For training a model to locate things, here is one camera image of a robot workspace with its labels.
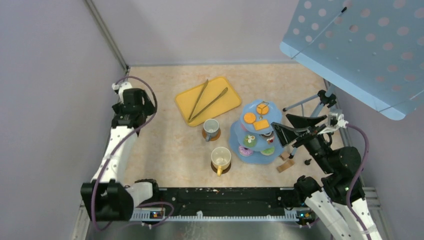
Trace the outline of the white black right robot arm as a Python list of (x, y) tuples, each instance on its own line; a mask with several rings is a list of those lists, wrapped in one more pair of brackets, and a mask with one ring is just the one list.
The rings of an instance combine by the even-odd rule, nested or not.
[(335, 240), (382, 239), (359, 179), (369, 152), (366, 134), (358, 129), (366, 144), (363, 154), (353, 146), (332, 149), (325, 135), (351, 126), (341, 111), (318, 117), (287, 114), (286, 118), (291, 126), (271, 124), (280, 145), (305, 147), (327, 175), (321, 179), (322, 185), (312, 177), (300, 176), (294, 184), (294, 202), (309, 207)]

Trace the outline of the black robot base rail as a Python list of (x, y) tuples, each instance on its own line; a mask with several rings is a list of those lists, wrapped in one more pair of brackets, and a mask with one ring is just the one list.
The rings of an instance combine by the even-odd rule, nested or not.
[(146, 203), (158, 202), (174, 217), (282, 217), (305, 209), (292, 187), (168, 187), (154, 190)]

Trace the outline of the round orange biscuit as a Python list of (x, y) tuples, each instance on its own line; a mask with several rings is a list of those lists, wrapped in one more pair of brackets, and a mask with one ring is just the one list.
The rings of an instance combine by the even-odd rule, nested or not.
[(243, 116), (243, 120), (246, 124), (253, 124), (256, 121), (257, 117), (252, 112), (247, 112)]
[(256, 106), (256, 112), (259, 115), (267, 115), (270, 111), (269, 103), (260, 103)]

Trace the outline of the yellow serving tray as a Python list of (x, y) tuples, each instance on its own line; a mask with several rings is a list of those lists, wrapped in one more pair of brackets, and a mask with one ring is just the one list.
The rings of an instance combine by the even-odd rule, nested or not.
[(207, 86), (201, 83), (177, 94), (175, 103), (190, 127), (203, 124), (241, 105), (242, 99), (229, 80), (223, 76), (209, 79)]

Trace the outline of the small wooden block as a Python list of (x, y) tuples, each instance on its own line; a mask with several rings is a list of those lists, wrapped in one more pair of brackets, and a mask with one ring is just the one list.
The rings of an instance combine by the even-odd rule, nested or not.
[(280, 156), (279, 156), (283, 161), (287, 160), (290, 157), (290, 153), (284, 151)]

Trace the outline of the grey mug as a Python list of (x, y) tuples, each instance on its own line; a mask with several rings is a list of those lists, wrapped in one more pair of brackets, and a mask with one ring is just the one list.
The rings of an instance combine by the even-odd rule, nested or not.
[(202, 136), (206, 142), (216, 141), (221, 136), (219, 122), (213, 118), (207, 119), (203, 123)]

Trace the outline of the light brown round coaster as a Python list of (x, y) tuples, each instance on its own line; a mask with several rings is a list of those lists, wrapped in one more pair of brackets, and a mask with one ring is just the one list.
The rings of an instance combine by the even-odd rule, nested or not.
[(219, 139), (221, 136), (221, 129), (218, 128), (211, 128), (211, 129), (203, 129), (202, 130), (202, 137), (205, 139), (206, 142), (213, 142)]

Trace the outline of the blue perforated board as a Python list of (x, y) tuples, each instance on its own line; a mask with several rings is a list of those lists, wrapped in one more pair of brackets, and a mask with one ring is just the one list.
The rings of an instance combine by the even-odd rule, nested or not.
[(424, 104), (421, 0), (301, 0), (279, 47), (391, 120)]

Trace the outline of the yellow cup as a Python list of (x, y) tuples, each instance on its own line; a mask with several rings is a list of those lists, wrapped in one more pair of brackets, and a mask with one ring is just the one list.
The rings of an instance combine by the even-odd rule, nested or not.
[(220, 147), (216, 147), (211, 152), (210, 157), (211, 157), (211, 162), (214, 162), (215, 164), (219, 166), (224, 166), (227, 163), (231, 162), (232, 154), (228, 148), (220, 146)]

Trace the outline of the blue three-tier cake stand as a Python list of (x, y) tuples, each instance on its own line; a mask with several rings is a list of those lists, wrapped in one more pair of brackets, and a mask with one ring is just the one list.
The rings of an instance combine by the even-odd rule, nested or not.
[[(266, 115), (259, 115), (256, 111), (256, 107), (261, 103), (269, 103), (269, 112)], [(269, 123), (269, 127), (263, 130), (256, 131), (253, 124), (247, 124), (243, 120), (243, 116), (246, 113), (254, 113), (256, 115), (256, 121), (266, 119)], [(283, 113), (278, 109), (276, 104), (272, 101), (265, 101), (262, 99), (254, 100), (251, 103), (248, 103), (243, 107), (242, 113), (238, 120), (232, 123), (230, 127), (230, 137), (229, 137), (229, 147), (230, 149), (239, 157), (239, 159), (247, 164), (258, 164), (258, 165), (267, 165), (272, 163), (276, 158), (278, 158), (284, 151), (284, 147), (281, 146), (278, 137), (276, 136), (271, 124), (272, 123), (282, 123), (283, 122)], [(271, 144), (268, 144), (262, 137), (261, 134), (267, 134), (269, 132), (274, 132), (274, 141)], [(245, 157), (240, 155), (238, 147), (244, 146), (243, 141), (245, 135), (254, 135), (257, 139), (257, 144), (255, 147), (249, 149), (253, 150), (254, 153), (251, 156)], [(260, 151), (275, 147), (275, 151), (272, 155), (265, 156), (260, 153)]]

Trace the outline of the dark brown round coaster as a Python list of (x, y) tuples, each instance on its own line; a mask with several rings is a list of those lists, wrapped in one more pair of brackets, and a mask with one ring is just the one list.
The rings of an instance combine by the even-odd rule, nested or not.
[(229, 162), (225, 165), (217, 165), (213, 161), (211, 161), (210, 167), (218, 176), (221, 176), (221, 175), (226, 174), (227, 172), (230, 171), (230, 169), (232, 167), (232, 163)]

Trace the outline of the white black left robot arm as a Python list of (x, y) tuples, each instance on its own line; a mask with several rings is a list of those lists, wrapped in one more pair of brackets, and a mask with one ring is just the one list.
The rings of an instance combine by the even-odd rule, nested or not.
[(119, 90), (120, 102), (113, 105), (109, 142), (101, 164), (90, 182), (84, 182), (80, 194), (92, 222), (128, 221), (135, 207), (144, 202), (154, 207), (160, 193), (153, 180), (141, 180), (126, 188), (122, 184), (131, 150), (140, 127), (155, 113), (145, 90)]

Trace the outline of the small black knob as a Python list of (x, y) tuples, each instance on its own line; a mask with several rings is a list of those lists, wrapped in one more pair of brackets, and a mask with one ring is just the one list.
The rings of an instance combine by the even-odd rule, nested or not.
[(304, 161), (304, 164), (309, 166), (311, 164), (312, 159), (307, 159)]

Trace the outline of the green frosted donut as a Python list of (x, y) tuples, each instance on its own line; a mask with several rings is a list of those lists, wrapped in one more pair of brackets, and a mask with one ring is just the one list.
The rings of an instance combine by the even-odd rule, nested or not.
[(262, 155), (264, 155), (264, 156), (270, 156), (270, 155), (272, 155), (274, 152), (275, 152), (275, 147), (274, 147), (274, 146), (273, 146), (273, 147), (270, 147), (270, 148), (266, 148), (266, 149), (264, 149), (264, 150), (260, 151), (260, 153), (261, 153)]

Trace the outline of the purple frosted donut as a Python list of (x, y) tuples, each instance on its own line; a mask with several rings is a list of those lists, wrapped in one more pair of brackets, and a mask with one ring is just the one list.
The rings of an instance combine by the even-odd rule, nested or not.
[(243, 157), (250, 157), (254, 153), (253, 150), (241, 145), (238, 147), (238, 152)]

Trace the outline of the square orange biscuit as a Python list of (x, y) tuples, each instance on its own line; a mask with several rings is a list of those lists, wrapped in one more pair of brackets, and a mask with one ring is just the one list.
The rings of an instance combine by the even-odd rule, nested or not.
[(261, 119), (253, 123), (253, 127), (256, 131), (267, 129), (270, 126), (267, 119)]

